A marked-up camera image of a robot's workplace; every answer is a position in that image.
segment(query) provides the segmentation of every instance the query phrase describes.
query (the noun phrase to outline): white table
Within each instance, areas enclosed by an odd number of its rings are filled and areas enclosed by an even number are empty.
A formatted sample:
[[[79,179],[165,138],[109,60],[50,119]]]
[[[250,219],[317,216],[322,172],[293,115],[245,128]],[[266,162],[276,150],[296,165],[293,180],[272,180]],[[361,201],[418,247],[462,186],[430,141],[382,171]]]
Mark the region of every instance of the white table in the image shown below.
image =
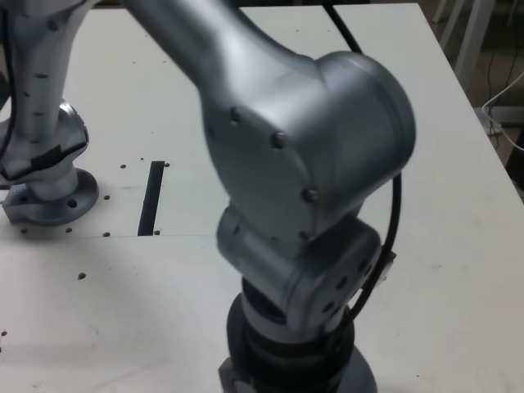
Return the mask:
[[[524,207],[418,6],[338,9],[404,86],[418,124],[399,256],[357,320],[356,343],[381,393],[522,392]],[[246,12],[297,52],[346,50],[319,7]],[[77,165],[111,199],[25,235],[0,217],[0,391],[218,392],[240,278],[215,248],[227,197],[195,88],[125,11],[92,11],[65,98],[91,134]],[[152,160],[171,164],[161,235],[138,238]],[[388,185],[362,212],[382,234],[390,195]]]

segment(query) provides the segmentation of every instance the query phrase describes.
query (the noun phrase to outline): silver robotic arm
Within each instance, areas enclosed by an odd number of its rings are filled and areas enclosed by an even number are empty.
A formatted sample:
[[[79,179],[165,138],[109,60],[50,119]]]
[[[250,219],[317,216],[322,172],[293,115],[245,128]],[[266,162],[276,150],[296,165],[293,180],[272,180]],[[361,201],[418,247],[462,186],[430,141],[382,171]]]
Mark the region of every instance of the silver robotic arm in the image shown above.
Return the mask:
[[[73,166],[88,145],[87,129],[62,101],[71,45],[94,3],[0,1],[2,81],[11,95],[11,117],[0,124],[0,183],[13,185],[3,203],[12,222],[65,224],[97,200],[96,180]]]
[[[358,353],[346,304],[381,251],[377,232],[357,214],[413,151],[402,87],[358,53],[296,54],[225,0],[122,3],[198,88],[209,152],[231,197],[218,243],[242,274],[243,291],[228,319],[224,389],[246,380],[256,391],[286,391],[275,389],[289,379],[296,381],[289,391],[304,384],[334,391]],[[18,205],[4,207],[11,220],[27,220],[24,192],[33,206],[82,201],[83,214],[96,200],[96,182],[78,176],[72,160],[87,146],[87,131],[61,92],[70,45],[93,2],[13,4],[3,38],[17,108],[12,135],[4,125],[0,173],[22,189]],[[57,207],[52,218],[41,224],[77,217]]]

